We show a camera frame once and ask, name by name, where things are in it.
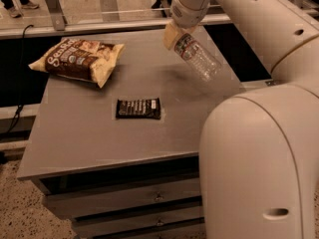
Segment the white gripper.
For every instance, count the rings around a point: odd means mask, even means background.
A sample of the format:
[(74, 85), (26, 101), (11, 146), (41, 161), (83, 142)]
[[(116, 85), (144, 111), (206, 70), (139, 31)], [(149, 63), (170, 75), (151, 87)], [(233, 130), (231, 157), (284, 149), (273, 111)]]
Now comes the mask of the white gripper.
[(196, 26), (206, 15), (210, 0), (172, 0), (170, 11), (174, 21), (166, 24), (163, 44), (170, 50), (176, 40), (183, 34), (181, 28)]

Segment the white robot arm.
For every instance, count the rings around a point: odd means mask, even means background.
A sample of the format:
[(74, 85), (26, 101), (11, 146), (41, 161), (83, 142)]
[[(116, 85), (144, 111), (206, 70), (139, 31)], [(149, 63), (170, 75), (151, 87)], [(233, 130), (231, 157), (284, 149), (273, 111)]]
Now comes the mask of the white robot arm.
[[(172, 0), (192, 28), (210, 0)], [(287, 0), (216, 0), (276, 86), (218, 105), (202, 129), (207, 239), (315, 239), (319, 181), (317, 23)]]

